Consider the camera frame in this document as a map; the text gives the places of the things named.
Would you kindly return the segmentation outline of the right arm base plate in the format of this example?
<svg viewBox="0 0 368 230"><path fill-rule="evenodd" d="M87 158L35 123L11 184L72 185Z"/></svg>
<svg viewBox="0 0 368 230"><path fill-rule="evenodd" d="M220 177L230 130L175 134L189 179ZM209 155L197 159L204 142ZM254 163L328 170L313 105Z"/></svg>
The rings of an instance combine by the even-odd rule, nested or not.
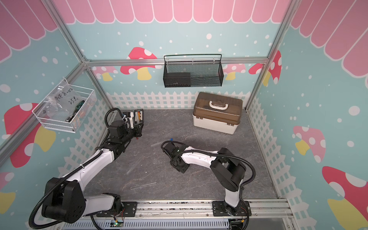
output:
<svg viewBox="0 0 368 230"><path fill-rule="evenodd" d="M234 208L227 204L225 201L213 201L212 202L213 216L225 217L225 216L251 216L250 203L248 201L240 200L238 205Z"/></svg>

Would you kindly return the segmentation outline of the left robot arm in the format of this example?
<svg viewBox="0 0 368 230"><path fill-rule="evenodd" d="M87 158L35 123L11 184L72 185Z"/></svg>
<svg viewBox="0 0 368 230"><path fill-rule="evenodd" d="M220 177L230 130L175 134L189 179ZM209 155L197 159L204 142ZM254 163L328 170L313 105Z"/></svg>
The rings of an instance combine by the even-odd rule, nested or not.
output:
<svg viewBox="0 0 368 230"><path fill-rule="evenodd" d="M120 119L108 123L108 116L114 111L117 111ZM134 138L142 136L143 109L122 112L118 108L112 108L106 113L104 120L107 134L95 149L95 154L63 177L54 177L47 182L45 194L30 214L30 228L39 230L62 222L75 223L81 217L93 217L100 212L113 216L124 212L120 195L104 193L85 197L83 192L99 172L126 151Z"/></svg>

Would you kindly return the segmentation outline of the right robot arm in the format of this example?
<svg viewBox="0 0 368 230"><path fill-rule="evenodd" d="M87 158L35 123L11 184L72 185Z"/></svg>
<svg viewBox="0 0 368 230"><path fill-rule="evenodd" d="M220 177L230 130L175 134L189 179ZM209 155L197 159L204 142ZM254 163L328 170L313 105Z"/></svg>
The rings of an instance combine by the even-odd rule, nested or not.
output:
<svg viewBox="0 0 368 230"><path fill-rule="evenodd" d="M169 156L170 164L181 173L191 165L210 169L225 188L224 201L213 201L214 216L251 216L250 204L242 199L244 186L256 176L250 162L232 154L227 148L219 151L205 151L184 143L167 140L161 144L162 151Z"/></svg>

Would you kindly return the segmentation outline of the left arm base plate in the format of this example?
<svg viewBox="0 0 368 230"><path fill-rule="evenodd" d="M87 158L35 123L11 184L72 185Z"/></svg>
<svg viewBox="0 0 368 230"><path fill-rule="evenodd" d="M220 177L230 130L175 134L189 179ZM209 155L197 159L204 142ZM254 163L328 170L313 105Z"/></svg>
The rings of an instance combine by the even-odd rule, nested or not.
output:
<svg viewBox="0 0 368 230"><path fill-rule="evenodd" d="M97 217L115 217L115 218L127 218L127 217L135 217L137 211L137 202L121 202L121 207L117 210L105 210L101 211L97 214Z"/></svg>

